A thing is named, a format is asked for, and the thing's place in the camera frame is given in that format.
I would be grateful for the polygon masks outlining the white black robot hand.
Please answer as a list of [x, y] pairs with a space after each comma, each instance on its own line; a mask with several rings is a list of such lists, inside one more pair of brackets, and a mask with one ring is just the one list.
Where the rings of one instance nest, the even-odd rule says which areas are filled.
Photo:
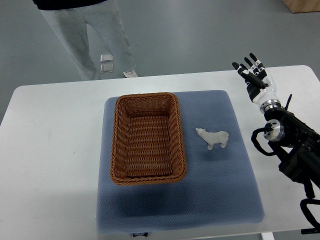
[[237, 62], [233, 62], [232, 66], [244, 79], [251, 102], [259, 107], [261, 113], [280, 107], [280, 100], [276, 96], [277, 88], [271, 74], [253, 53], [249, 56], [250, 58], [244, 58], [248, 66]]

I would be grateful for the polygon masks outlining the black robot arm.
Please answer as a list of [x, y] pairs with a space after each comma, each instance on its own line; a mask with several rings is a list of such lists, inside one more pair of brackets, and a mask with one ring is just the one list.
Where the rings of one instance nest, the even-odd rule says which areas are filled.
[[263, 155], [277, 156], [279, 171], [304, 185], [313, 199], [313, 185], [320, 186], [320, 135], [288, 111], [291, 98], [285, 107], [276, 99], [261, 104], [267, 123], [253, 131], [251, 141]]

